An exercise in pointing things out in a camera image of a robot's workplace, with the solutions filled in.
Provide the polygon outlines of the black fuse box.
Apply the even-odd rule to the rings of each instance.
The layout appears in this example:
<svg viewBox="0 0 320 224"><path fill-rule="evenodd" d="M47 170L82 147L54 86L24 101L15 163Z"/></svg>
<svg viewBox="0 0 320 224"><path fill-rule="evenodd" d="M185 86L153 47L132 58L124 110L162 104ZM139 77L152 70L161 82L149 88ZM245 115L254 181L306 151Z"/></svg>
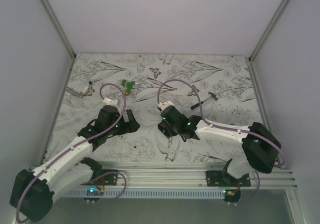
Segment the black fuse box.
<svg viewBox="0 0 320 224"><path fill-rule="evenodd" d="M165 123L160 123L158 124L158 130L167 138L171 138L176 136L177 134L175 133L175 131L168 125L166 125Z"/></svg>

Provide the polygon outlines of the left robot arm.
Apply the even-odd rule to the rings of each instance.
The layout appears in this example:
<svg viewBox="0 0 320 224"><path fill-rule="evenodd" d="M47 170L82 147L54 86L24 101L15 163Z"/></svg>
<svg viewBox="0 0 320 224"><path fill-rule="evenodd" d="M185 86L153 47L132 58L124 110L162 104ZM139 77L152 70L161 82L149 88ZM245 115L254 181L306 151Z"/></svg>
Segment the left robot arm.
<svg viewBox="0 0 320 224"><path fill-rule="evenodd" d="M40 221L60 197L79 185L98 184L107 175L115 185L118 171L103 170L90 155L107 139L134 133L139 127L131 109L103 106L65 149L41 166L17 174L9 201L16 208L16 222Z"/></svg>

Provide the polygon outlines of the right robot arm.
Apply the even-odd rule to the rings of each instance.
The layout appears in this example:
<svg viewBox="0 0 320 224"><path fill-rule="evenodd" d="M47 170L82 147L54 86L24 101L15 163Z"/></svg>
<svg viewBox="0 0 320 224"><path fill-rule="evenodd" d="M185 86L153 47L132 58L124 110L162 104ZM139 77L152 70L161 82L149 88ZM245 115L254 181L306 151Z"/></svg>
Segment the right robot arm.
<svg viewBox="0 0 320 224"><path fill-rule="evenodd" d="M232 157L225 164L221 178L225 185L235 185L252 171L272 172L281 144L261 123L234 126L209 121L201 116L188 118L171 102L158 104L158 109L162 118L158 128L167 138L178 135L183 141L213 140L243 150L240 156Z"/></svg>

